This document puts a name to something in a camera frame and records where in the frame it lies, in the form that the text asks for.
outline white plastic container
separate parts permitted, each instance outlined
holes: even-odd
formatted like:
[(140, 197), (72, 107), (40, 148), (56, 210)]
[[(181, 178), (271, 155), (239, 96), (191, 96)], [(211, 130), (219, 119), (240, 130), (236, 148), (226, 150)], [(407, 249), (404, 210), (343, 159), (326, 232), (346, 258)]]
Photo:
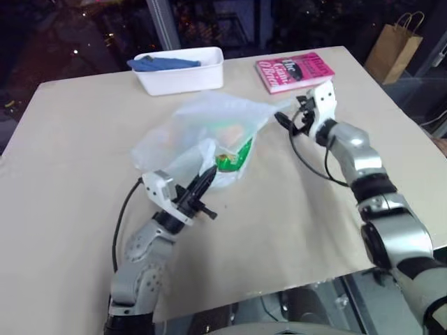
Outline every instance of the white plastic container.
[(139, 54), (144, 56), (178, 58), (200, 61), (201, 66), (154, 72), (134, 71), (147, 93), (151, 96), (174, 94), (205, 89), (219, 89), (224, 85), (224, 54), (219, 47), (195, 47), (193, 49), (170, 50)]

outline paper bag handle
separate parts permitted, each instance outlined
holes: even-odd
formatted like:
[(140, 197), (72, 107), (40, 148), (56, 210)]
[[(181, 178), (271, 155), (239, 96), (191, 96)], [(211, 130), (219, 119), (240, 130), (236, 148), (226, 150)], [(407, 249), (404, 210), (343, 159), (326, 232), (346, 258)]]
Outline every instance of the paper bag handle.
[(418, 10), (417, 12), (414, 12), (413, 14), (411, 14), (411, 18), (413, 18), (416, 14), (420, 14), (420, 20), (419, 20), (419, 23), (416, 25), (416, 27), (414, 27), (413, 34), (416, 32), (416, 30), (419, 28), (420, 24), (425, 19), (425, 14), (422, 13), (420, 10)]
[(399, 25), (400, 21), (406, 17), (408, 15), (408, 18), (405, 20), (404, 24), (402, 25), (405, 29), (408, 28), (408, 26), (410, 25), (411, 19), (413, 18), (413, 14), (411, 14), (410, 12), (404, 13), (402, 14), (401, 17), (399, 17), (399, 19), (396, 21), (396, 23), (394, 23), (394, 29), (396, 30), (397, 25)]

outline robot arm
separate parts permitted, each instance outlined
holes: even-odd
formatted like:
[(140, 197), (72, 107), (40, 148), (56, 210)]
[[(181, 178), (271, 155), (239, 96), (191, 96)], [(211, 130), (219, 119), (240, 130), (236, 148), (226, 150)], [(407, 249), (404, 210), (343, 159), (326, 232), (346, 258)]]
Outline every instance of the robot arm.
[(389, 180), (368, 134), (333, 119), (337, 102), (332, 82), (311, 90), (303, 100), (306, 133), (331, 151), (358, 201), (369, 259), (394, 276), (423, 327), (446, 334), (447, 266), (433, 258), (427, 229)]
[(186, 189), (175, 185), (163, 171), (142, 176), (149, 198), (163, 210), (126, 244), (124, 261), (112, 278), (105, 335), (154, 334), (152, 316), (177, 234), (185, 225), (193, 224), (199, 211), (213, 219), (217, 216), (200, 201), (216, 171), (215, 166), (211, 167)]

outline beige table surface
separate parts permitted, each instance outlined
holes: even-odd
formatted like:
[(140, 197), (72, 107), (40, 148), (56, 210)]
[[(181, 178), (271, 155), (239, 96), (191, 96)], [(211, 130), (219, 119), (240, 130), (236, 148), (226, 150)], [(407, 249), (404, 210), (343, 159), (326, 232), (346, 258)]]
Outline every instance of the beige table surface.
[[(434, 245), (446, 245), (442, 153), (345, 48), (316, 51), (336, 72), (337, 119), (370, 133)], [(303, 92), (269, 95), (254, 70), (260, 58), (225, 61), (222, 91), (268, 103)], [(101, 330), (113, 230), (139, 176), (129, 150), (190, 96), (150, 97), (130, 72), (39, 87), (0, 164), (1, 334)], [(323, 149), (298, 142), (323, 168)], [(341, 177), (333, 159), (330, 168)], [(182, 232), (157, 320), (371, 267), (351, 192), (306, 170), (275, 122), (260, 132), (244, 178), (204, 201), (219, 216)], [(155, 210), (142, 189), (135, 192), (123, 238)]]

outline green package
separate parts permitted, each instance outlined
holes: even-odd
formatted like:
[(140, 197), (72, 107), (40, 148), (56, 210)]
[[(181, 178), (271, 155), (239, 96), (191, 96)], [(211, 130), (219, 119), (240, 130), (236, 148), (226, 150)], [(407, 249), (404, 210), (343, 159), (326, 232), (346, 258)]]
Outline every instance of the green package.
[(220, 172), (235, 172), (238, 171), (247, 159), (250, 150), (251, 143), (253, 139), (251, 138), (242, 148), (239, 150), (237, 155), (219, 155), (216, 157), (216, 165)]

